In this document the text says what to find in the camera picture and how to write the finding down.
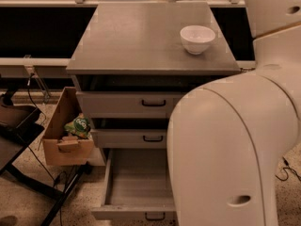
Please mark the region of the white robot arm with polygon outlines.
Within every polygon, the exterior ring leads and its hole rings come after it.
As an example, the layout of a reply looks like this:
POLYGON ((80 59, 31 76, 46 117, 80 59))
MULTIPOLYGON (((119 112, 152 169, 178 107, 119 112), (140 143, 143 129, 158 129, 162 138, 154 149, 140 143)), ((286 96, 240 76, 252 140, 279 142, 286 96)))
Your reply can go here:
POLYGON ((245 0, 255 70, 184 95, 167 130, 179 226, 278 226, 275 173, 301 140, 301 0, 245 0))

